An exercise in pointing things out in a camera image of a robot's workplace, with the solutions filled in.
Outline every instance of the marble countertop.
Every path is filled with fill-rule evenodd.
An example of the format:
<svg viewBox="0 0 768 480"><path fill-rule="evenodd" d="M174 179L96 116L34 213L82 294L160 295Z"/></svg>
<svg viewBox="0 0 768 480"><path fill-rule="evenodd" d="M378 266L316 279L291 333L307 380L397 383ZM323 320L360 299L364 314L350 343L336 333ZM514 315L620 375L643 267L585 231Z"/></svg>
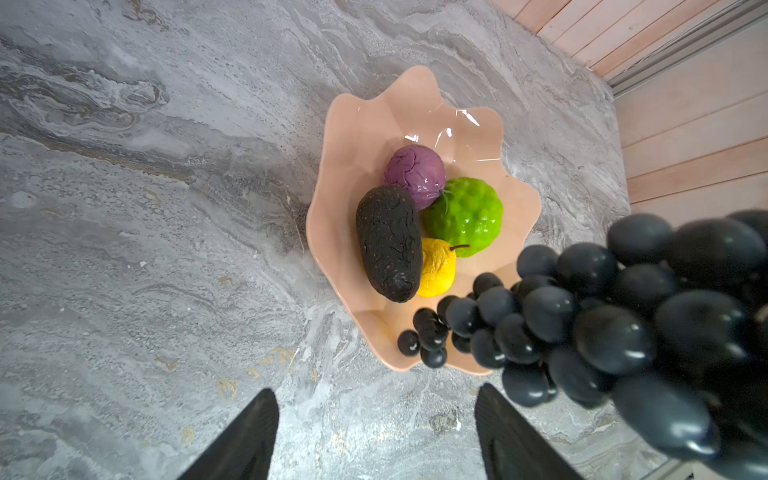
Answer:
<svg viewBox="0 0 768 480"><path fill-rule="evenodd" d="M304 235L331 100L412 65L501 115L529 243L629 212L608 87L485 0L3 2L0 476L174 478L270 387L271 478L482 477L498 374L389 371ZM612 406L524 414L585 478L665 459Z"/></svg>

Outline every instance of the green textured fruit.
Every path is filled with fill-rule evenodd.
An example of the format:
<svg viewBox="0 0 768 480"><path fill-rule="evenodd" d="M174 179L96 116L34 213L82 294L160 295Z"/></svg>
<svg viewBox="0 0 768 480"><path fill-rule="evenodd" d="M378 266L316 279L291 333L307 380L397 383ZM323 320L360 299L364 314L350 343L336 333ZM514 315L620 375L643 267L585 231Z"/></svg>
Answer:
<svg viewBox="0 0 768 480"><path fill-rule="evenodd" d="M452 178L435 203L423 211L427 236L450 245L469 245L456 250L457 257L471 257L493 243L502 231L504 206L495 190L477 178Z"/></svg>

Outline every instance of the wooden wall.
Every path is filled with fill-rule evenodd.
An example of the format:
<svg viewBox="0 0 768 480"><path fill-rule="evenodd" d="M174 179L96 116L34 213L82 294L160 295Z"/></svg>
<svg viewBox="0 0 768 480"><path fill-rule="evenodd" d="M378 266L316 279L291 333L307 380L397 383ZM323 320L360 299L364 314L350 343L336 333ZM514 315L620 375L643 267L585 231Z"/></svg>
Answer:
<svg viewBox="0 0 768 480"><path fill-rule="evenodd" d="M633 212L768 208L768 20L616 100Z"/></svg>
<svg viewBox="0 0 768 480"><path fill-rule="evenodd" d="M736 0L491 0L609 80Z"/></svg>

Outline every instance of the grape bunch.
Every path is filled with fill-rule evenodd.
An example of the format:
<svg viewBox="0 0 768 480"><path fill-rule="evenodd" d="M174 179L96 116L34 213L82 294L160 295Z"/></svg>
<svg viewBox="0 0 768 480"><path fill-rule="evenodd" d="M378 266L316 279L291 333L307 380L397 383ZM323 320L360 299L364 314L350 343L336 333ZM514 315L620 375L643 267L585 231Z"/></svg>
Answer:
<svg viewBox="0 0 768 480"><path fill-rule="evenodd" d="M459 352L503 369L520 406L558 392L586 409L612 399L665 455L768 478L768 210L676 230L630 215L606 244L526 247L519 282L483 273L467 297L420 309L401 352L438 368L450 334Z"/></svg>

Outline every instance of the peach bowl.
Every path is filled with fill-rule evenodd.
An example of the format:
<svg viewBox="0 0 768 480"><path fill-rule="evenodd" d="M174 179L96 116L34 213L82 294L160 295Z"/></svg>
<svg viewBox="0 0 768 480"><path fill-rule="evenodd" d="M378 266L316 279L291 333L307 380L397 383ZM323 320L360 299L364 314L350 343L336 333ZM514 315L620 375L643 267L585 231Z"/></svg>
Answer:
<svg viewBox="0 0 768 480"><path fill-rule="evenodd" d="M504 204L501 233L490 247L458 259L455 282L445 295L466 296L474 278L483 272L494 272L511 286L519 279L517 257L538 219L541 201L536 190L504 169L503 137L496 112L457 110L446 104L435 75L422 66L405 71L372 100L341 94L328 109L306 238L315 261L371 350L390 369L405 372L421 362L419 356L401 354L397 337L413 328L416 310L435 309L444 295L395 303L373 289L357 242L357 205L368 190L382 183L384 167L398 148L411 143L430 147L445 162L448 178L483 179ZM476 375L489 372L471 355L458 352L450 340L446 365Z"/></svg>

